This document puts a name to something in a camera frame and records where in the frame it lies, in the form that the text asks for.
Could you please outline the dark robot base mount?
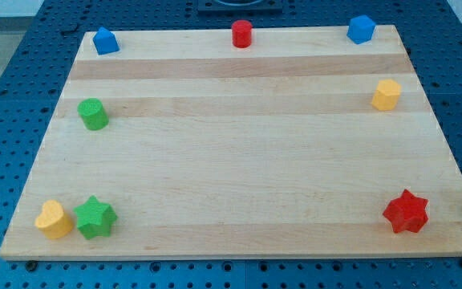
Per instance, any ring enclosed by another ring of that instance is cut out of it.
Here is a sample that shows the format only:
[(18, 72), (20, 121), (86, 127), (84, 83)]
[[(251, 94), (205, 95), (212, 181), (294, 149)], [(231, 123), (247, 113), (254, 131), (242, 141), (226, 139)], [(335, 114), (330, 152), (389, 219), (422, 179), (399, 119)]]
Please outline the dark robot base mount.
[(283, 9), (282, 0), (198, 0), (197, 12), (279, 12)]

